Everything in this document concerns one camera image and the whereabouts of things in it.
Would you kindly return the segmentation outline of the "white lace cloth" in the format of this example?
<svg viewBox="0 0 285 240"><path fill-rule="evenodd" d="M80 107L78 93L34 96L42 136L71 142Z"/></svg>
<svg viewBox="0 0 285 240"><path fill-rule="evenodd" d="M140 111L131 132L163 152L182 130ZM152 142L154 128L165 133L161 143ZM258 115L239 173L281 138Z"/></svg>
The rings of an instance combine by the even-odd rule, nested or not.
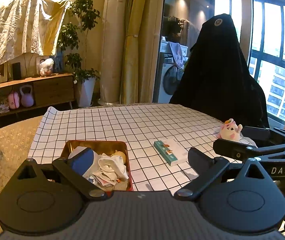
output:
<svg viewBox="0 0 285 240"><path fill-rule="evenodd" d="M69 155L72 158L85 147L76 147ZM104 191L125 191L129 184L127 167L118 156L97 154L94 151L94 164L84 177Z"/></svg>

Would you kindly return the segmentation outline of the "red gold metal tin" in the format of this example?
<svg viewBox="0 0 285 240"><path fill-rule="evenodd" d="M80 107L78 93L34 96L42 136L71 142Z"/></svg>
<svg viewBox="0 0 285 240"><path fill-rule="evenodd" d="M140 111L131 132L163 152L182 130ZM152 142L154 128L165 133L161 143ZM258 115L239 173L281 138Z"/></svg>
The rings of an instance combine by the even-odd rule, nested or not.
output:
<svg viewBox="0 0 285 240"><path fill-rule="evenodd" d="M104 191L133 189L124 142L69 140L61 157L73 171Z"/></svg>

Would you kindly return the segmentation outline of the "black draped cloth figure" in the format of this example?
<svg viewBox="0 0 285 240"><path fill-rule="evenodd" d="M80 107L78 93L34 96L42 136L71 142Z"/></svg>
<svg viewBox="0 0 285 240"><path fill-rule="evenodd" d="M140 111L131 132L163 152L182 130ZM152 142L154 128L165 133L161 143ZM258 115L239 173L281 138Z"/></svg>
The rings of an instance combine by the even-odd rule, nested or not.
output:
<svg viewBox="0 0 285 240"><path fill-rule="evenodd" d="M264 91L249 73L230 15L214 16L202 25L170 103L222 122L269 127Z"/></svg>

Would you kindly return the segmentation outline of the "rolled cream mat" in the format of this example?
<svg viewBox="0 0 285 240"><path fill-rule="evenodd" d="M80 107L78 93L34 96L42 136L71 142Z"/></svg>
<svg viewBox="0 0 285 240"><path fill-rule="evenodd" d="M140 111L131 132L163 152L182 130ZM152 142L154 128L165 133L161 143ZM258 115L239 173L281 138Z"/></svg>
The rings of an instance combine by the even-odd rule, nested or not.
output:
<svg viewBox="0 0 285 240"><path fill-rule="evenodd" d="M100 105L119 103L122 55L125 42L126 0L104 0Z"/></svg>

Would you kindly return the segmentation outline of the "yellow curtain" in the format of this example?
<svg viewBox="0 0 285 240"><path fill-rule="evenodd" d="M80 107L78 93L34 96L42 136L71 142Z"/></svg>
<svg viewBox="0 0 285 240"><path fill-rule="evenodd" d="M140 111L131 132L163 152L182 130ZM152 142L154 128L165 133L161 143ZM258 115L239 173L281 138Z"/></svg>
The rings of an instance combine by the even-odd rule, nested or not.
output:
<svg viewBox="0 0 285 240"><path fill-rule="evenodd" d="M126 0L120 102L152 101L164 0Z"/></svg>

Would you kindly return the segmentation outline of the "white washing machine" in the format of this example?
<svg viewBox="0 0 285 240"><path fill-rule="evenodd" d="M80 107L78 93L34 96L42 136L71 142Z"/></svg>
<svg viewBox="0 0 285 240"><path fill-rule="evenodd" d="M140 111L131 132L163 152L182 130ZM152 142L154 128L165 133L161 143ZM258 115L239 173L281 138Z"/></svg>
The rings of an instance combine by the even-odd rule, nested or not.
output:
<svg viewBox="0 0 285 240"><path fill-rule="evenodd" d="M182 79L187 54L187 46L167 41L162 36L152 102L169 103Z"/></svg>

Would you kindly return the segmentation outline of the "purple kettlebell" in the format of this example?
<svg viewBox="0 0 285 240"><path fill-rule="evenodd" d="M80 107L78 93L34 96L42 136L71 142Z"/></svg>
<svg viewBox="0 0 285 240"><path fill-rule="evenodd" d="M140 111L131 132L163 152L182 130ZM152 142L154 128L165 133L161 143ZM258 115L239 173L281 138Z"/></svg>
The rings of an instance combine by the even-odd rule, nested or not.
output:
<svg viewBox="0 0 285 240"><path fill-rule="evenodd" d="M30 89L30 92L29 93L24 93L23 92L23 89L24 88L29 88ZM29 108L29 107L32 107L33 104L34 104L34 98L33 98L33 95L32 95L32 86L31 85L23 85L20 87L20 93L21 93L21 104L26 107L26 108Z"/></svg>

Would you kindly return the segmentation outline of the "checkered white tablecloth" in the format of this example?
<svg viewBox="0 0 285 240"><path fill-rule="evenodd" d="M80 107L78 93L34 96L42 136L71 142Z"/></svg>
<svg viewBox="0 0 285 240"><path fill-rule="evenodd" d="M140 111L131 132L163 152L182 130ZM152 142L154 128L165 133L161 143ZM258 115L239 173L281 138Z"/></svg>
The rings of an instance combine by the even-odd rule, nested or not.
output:
<svg viewBox="0 0 285 240"><path fill-rule="evenodd" d="M170 166L154 148L157 140L173 139L215 157L213 142L222 122L204 113L172 104L82 108L44 114L30 147L38 163L51 163L72 139L122 141L136 191L177 191L197 173L187 163Z"/></svg>

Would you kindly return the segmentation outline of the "yellow duck plush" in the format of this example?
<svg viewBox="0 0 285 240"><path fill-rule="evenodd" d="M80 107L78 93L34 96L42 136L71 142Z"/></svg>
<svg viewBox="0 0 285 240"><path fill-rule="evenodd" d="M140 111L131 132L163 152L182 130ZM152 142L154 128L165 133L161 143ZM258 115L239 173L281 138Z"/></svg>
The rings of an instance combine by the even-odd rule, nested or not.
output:
<svg viewBox="0 0 285 240"><path fill-rule="evenodd" d="M126 157L125 153L116 150L116 151L113 153L113 156L121 157L123 163L124 163L124 164L126 163L127 157Z"/></svg>

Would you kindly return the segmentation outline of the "draped cream sheet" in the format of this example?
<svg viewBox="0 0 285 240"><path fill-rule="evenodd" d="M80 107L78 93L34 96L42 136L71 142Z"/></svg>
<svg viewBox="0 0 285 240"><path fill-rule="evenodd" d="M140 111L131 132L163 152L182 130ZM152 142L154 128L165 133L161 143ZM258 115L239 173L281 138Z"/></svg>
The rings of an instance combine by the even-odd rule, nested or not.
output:
<svg viewBox="0 0 285 240"><path fill-rule="evenodd" d="M25 53L54 55L69 0L13 0L0 8L0 65Z"/></svg>

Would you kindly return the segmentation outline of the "pink white plush toy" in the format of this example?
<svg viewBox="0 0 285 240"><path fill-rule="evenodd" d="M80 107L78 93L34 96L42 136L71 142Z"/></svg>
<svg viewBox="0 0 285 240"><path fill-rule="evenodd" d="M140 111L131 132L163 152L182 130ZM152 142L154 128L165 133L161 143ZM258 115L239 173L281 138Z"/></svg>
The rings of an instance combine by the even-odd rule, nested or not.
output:
<svg viewBox="0 0 285 240"><path fill-rule="evenodd" d="M242 124L237 125L234 119L229 119L221 126L217 138L239 142L242 129Z"/></svg>

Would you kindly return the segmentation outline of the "wooden sideboard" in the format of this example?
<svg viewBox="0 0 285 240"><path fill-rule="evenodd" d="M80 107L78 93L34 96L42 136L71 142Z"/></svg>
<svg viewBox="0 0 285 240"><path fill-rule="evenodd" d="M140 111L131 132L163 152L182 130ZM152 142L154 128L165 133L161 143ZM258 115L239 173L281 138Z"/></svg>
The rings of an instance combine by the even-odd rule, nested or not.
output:
<svg viewBox="0 0 285 240"><path fill-rule="evenodd" d="M0 103L7 99L11 92L18 93L20 98L23 97L23 92L30 93L33 105L31 107L21 105L17 109L0 113L0 117L61 103L72 105L75 100L74 79L70 73L55 73L47 77L27 77L22 80L0 83Z"/></svg>

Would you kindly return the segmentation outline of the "potted green plant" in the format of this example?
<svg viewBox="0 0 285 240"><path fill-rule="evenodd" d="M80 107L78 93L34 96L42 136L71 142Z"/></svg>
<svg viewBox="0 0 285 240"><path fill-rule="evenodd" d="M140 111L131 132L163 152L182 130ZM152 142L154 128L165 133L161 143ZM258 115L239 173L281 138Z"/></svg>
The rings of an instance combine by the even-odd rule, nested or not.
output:
<svg viewBox="0 0 285 240"><path fill-rule="evenodd" d="M64 53L64 63L72 71L78 107L89 107L100 77L98 70L89 67L88 34L98 24L100 12L94 8L93 0L74 0L66 12L70 21L62 24L57 47Z"/></svg>

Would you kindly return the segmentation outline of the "teal tissue pack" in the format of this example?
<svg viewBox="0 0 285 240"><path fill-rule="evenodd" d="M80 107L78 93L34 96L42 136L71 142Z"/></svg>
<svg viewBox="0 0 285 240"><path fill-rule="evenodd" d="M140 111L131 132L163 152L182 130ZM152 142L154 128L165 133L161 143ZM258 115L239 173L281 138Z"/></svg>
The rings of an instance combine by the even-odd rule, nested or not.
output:
<svg viewBox="0 0 285 240"><path fill-rule="evenodd" d="M155 141L154 147L170 166L178 165L188 160L188 151L174 139Z"/></svg>

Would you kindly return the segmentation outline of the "pink small case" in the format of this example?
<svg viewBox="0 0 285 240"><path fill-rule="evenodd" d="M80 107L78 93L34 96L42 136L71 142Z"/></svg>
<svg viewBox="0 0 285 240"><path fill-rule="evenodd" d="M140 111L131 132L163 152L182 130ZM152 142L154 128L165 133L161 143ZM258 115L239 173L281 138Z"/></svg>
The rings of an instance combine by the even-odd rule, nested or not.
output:
<svg viewBox="0 0 285 240"><path fill-rule="evenodd" d="M20 106L19 94L15 91L11 91L8 95L8 103L10 109L18 109Z"/></svg>

